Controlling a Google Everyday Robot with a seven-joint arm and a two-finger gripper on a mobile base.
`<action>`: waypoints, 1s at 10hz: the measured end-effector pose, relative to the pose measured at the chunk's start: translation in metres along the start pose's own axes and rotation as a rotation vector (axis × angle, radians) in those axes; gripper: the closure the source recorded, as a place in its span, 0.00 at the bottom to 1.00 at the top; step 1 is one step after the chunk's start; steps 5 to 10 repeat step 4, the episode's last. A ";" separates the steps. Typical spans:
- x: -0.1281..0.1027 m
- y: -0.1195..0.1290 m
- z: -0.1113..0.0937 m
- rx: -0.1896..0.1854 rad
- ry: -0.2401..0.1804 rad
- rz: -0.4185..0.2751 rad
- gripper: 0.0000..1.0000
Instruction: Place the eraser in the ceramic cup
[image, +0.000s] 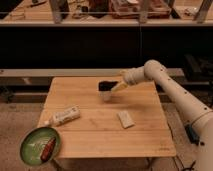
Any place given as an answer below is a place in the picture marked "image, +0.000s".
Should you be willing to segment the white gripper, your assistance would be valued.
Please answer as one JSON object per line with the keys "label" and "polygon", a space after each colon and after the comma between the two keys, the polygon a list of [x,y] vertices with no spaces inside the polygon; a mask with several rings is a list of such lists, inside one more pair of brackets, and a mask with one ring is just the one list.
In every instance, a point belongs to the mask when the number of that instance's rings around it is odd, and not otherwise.
{"label": "white gripper", "polygon": [[138,68],[131,68],[128,70],[123,70],[122,77],[125,83],[124,82],[117,83],[111,89],[112,92],[121,91],[127,88],[128,85],[136,85],[143,82],[145,80],[144,68],[138,67]]}

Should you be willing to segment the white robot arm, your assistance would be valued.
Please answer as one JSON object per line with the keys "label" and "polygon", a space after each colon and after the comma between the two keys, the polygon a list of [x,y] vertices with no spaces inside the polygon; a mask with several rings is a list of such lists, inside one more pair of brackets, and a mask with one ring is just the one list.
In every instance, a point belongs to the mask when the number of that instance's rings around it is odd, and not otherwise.
{"label": "white robot arm", "polygon": [[144,81],[154,81],[159,85],[199,136],[195,171],[213,171],[213,109],[174,81],[167,74],[166,67],[156,60],[148,60],[141,67],[124,71],[122,80],[112,91]]}

